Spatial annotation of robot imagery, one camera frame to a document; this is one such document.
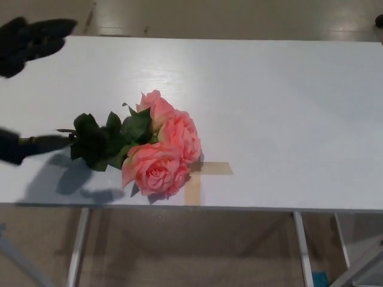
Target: masking tape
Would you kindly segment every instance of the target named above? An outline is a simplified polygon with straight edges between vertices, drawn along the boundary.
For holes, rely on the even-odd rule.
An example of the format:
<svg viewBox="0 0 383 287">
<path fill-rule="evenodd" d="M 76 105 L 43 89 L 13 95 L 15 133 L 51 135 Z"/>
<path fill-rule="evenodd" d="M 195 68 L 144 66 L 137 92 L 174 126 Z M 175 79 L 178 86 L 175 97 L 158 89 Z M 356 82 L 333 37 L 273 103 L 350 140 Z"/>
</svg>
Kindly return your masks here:
<svg viewBox="0 0 383 287">
<path fill-rule="evenodd" d="M 190 165 L 190 179 L 185 184 L 185 205 L 201 205 L 201 175 L 233 175 L 229 163 L 195 162 Z"/>
</svg>

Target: concrete floor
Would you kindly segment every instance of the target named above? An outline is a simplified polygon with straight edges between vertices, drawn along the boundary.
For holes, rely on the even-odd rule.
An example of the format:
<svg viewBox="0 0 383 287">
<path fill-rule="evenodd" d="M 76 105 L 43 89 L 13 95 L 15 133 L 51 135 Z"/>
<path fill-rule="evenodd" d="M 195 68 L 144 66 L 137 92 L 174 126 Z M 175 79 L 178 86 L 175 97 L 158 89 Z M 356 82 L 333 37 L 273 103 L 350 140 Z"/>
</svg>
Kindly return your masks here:
<svg viewBox="0 0 383 287">
<path fill-rule="evenodd" d="M 69 17 L 76 35 L 91 36 L 380 41 L 379 13 L 381 0 L 0 0 L 0 23 Z M 6 237 L 58 286 L 79 214 L 0 208 Z M 313 270 L 337 278 L 345 263 L 333 216 L 303 219 Z M 303 286 L 294 221 L 276 212 L 95 210 L 78 285 Z M 0 286 L 34 283 L 0 257 Z"/>
</svg>

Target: dark sleeve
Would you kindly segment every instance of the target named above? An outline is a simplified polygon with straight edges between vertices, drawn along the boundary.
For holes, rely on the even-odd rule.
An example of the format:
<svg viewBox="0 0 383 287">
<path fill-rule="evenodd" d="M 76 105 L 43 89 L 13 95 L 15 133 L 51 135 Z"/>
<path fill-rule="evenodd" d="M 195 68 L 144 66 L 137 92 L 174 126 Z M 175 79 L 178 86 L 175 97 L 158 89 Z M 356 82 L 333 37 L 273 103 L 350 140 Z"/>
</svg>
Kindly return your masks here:
<svg viewBox="0 0 383 287">
<path fill-rule="evenodd" d="M 20 165 L 23 159 L 36 153 L 36 145 L 20 145 L 17 133 L 0 129 L 0 160 Z"/>
</svg>

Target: rose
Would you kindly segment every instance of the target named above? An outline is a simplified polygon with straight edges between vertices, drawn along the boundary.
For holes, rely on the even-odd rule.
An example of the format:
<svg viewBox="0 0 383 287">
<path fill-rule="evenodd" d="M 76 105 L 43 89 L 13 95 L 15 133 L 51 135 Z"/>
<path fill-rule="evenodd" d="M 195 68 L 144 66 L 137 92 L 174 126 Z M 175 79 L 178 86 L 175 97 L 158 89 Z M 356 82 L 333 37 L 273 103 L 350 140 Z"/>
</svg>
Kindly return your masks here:
<svg viewBox="0 0 383 287">
<path fill-rule="evenodd" d="M 122 165 L 122 186 L 135 180 L 143 196 L 163 193 L 169 197 L 184 185 L 189 168 L 175 146 L 158 142 L 131 148 Z"/>
<path fill-rule="evenodd" d="M 174 111 L 161 127 L 158 140 L 176 146 L 186 163 L 196 161 L 201 155 L 201 142 L 189 113 Z"/>
<path fill-rule="evenodd" d="M 173 106 L 161 97 L 160 91 L 154 90 L 147 95 L 142 94 L 141 103 L 136 105 L 137 112 L 150 108 L 153 131 L 158 131 L 162 124 L 174 113 Z"/>
</svg>

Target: white table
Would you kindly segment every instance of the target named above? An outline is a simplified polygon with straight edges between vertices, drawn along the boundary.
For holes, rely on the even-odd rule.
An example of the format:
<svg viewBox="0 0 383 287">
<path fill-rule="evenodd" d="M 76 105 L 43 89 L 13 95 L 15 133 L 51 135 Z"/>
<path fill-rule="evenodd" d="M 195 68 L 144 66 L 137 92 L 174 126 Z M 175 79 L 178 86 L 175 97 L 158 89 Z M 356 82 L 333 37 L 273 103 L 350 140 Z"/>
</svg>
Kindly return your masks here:
<svg viewBox="0 0 383 287">
<path fill-rule="evenodd" d="M 233 170 L 202 176 L 201 206 L 295 211 L 307 268 L 301 210 L 383 210 L 382 81 L 378 43 L 69 37 L 0 80 L 0 123 L 26 136 L 71 128 L 83 112 L 103 124 L 158 89 L 194 118 L 204 160 Z M 149 205 L 132 185 L 121 192 L 112 167 L 83 167 L 62 152 L 0 164 L 0 203 Z M 185 206 L 184 191 L 153 205 Z"/>
</svg>

